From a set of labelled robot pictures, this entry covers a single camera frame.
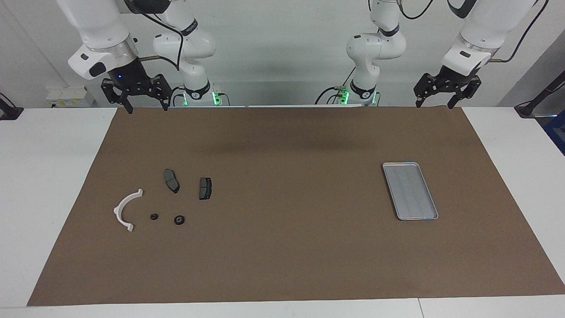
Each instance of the silver tray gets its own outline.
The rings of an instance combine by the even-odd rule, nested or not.
[[[416,162],[386,162],[383,170],[400,220],[437,219],[432,195]]]

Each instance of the white table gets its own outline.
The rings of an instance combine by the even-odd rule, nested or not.
[[[565,317],[565,295],[25,307],[115,109],[27,109],[0,122],[0,317]],[[565,280],[565,157],[512,108],[465,108]]]

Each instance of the curved white bracket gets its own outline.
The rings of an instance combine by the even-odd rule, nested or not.
[[[118,218],[118,221],[124,225],[125,227],[128,228],[128,231],[133,231],[133,224],[131,223],[126,223],[124,222],[124,220],[121,219],[121,211],[124,209],[124,206],[126,204],[128,204],[128,202],[130,202],[131,200],[140,197],[143,195],[143,190],[139,189],[136,193],[132,193],[128,196],[126,196],[121,202],[120,204],[118,204],[117,207],[114,208],[114,214],[116,215],[116,217]]]

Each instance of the black round knob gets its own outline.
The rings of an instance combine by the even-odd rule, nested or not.
[[[184,223],[184,216],[176,216],[175,217],[175,224],[176,225],[181,225]]]

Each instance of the brown mat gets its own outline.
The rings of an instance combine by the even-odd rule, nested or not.
[[[439,219],[396,218],[387,161]],[[565,286],[460,109],[120,109],[28,305],[541,294]]]

